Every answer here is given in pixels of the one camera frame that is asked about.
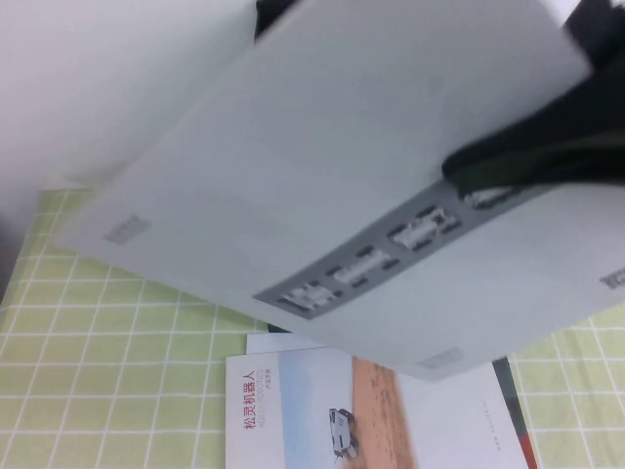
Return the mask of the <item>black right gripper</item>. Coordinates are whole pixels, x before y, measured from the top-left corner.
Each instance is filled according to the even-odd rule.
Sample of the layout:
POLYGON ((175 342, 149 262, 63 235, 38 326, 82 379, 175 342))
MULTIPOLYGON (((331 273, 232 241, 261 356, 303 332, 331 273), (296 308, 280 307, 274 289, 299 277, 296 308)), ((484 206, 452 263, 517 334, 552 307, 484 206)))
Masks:
POLYGON ((528 118, 449 155, 459 193, 553 184, 624 184, 624 6, 580 1, 564 23, 591 75, 528 118))

